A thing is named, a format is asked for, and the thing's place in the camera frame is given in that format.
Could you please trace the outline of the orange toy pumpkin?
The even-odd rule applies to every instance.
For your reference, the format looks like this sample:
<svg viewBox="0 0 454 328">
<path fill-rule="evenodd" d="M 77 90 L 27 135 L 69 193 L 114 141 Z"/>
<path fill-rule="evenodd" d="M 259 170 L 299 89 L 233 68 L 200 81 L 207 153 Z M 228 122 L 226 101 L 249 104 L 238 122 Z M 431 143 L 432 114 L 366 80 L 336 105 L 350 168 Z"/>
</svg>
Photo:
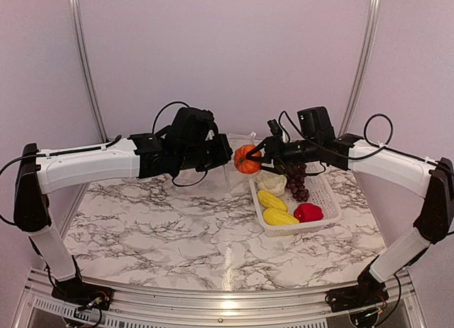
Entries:
<svg viewBox="0 0 454 328">
<path fill-rule="evenodd" d="M 261 164 L 247 159 L 246 155 L 255 148 L 255 145 L 243 145 L 236 149 L 233 164 L 236 170 L 242 174 L 252 175 L 260 170 Z"/>
</svg>

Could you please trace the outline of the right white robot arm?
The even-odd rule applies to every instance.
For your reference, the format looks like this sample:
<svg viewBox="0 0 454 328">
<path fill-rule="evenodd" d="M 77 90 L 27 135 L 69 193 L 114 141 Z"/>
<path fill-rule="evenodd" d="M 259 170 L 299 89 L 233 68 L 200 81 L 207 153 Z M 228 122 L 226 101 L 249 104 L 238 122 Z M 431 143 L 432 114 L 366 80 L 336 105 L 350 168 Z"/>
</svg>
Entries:
<svg viewBox="0 0 454 328">
<path fill-rule="evenodd" d="M 346 134 L 329 138 L 322 144 L 305 138 L 285 143 L 279 136 L 265 138 L 248 152 L 246 160 L 272 164 L 271 172 L 283 174 L 293 165 L 322 162 L 341 170 L 375 176 L 410 190 L 424 200 L 420 215 L 381 256 L 368 267 L 365 278 L 352 289 L 351 298 L 366 305 L 379 293 L 378 283 L 417 261 L 429 246 L 449 235 L 453 222 L 453 164 L 410 157 L 388 148 L 373 146 L 364 138 Z"/>
</svg>

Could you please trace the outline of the red toy bell pepper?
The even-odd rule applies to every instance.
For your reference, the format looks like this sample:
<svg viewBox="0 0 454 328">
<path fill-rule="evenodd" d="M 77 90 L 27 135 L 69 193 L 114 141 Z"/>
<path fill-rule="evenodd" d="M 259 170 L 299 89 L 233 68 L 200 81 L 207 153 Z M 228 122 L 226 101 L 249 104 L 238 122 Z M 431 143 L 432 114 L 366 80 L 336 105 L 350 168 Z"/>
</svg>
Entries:
<svg viewBox="0 0 454 328">
<path fill-rule="evenodd" d="M 322 220 L 324 215 L 320 207 L 310 203 L 303 203 L 294 210 L 294 217 L 300 223 L 306 223 Z"/>
</svg>

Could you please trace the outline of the white plastic basket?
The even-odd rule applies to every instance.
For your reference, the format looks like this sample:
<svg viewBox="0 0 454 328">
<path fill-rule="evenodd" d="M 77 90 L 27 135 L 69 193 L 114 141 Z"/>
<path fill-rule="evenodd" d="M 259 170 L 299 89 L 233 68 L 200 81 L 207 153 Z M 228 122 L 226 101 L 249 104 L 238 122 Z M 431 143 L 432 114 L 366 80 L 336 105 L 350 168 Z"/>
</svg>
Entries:
<svg viewBox="0 0 454 328">
<path fill-rule="evenodd" d="M 304 185 L 309 190 L 309 204 L 319 207 L 322 213 L 320 220 L 311 220 L 299 224 L 269 225 L 264 217 L 265 208 L 258 199 L 259 187 L 256 177 L 249 179 L 250 191 L 253 196 L 255 210 L 260 226 L 266 236 L 289 236 L 294 234 L 315 233 L 325 229 L 328 225 L 336 224 L 341 219 L 341 209 L 335 199 L 333 190 L 325 174 L 306 177 Z"/>
</svg>

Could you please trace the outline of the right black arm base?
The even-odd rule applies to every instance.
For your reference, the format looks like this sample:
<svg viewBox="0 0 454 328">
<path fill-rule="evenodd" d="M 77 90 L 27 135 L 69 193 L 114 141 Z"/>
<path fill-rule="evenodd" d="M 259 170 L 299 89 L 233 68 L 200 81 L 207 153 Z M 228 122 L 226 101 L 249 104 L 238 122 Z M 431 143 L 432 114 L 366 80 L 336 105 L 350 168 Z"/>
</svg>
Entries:
<svg viewBox="0 0 454 328">
<path fill-rule="evenodd" d="M 385 283 L 380 283 L 370 273 L 370 267 L 375 260 L 376 258 L 359 274 L 356 285 L 326 292 L 325 302 L 332 312 L 354 310 L 389 299 Z"/>
</svg>

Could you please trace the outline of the yellow toy fruit front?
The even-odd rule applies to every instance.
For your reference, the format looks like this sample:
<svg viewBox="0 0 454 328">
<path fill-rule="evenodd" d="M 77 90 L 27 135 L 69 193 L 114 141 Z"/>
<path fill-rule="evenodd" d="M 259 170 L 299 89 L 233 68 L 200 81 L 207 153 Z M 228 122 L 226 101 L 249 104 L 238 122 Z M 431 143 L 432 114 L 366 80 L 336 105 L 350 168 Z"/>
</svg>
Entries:
<svg viewBox="0 0 454 328">
<path fill-rule="evenodd" d="M 262 213 L 262 216 L 265 223 L 271 226 L 299 224 L 298 219 L 280 209 L 268 208 Z"/>
</svg>

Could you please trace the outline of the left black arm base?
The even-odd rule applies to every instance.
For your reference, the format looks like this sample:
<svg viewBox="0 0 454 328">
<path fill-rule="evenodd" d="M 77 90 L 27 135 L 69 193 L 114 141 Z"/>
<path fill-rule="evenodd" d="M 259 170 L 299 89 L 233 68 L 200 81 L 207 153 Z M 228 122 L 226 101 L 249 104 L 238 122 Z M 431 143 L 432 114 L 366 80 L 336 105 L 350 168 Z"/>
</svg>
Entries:
<svg viewBox="0 0 454 328">
<path fill-rule="evenodd" d="M 97 307 L 101 310 L 108 310 L 113 300 L 114 290 L 112 288 L 86 283 L 82 280 L 79 266 L 72 257 L 75 266 L 73 278 L 64 281 L 54 279 L 52 284 L 52 296 L 65 302 L 79 306 L 79 311 Z"/>
</svg>

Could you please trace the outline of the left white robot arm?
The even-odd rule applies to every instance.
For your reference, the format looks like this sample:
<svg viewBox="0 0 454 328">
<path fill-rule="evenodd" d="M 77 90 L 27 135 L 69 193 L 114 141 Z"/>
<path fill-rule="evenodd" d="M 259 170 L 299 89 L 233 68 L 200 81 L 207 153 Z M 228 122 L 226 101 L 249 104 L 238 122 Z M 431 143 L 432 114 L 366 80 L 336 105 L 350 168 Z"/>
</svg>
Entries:
<svg viewBox="0 0 454 328">
<path fill-rule="evenodd" d="M 15 185 L 13 222 L 27 233 L 50 266 L 61 290 L 75 303 L 89 298 L 89 286 L 78 277 L 77 264 L 52 225 L 48 195 L 74 185 L 110 179 L 144 179 L 182 170 L 199 173 L 225 165 L 233 151 L 226 135 L 195 141 L 167 142 L 151 133 L 111 143 L 69 150 L 42 150 L 28 144 L 20 158 Z"/>
</svg>

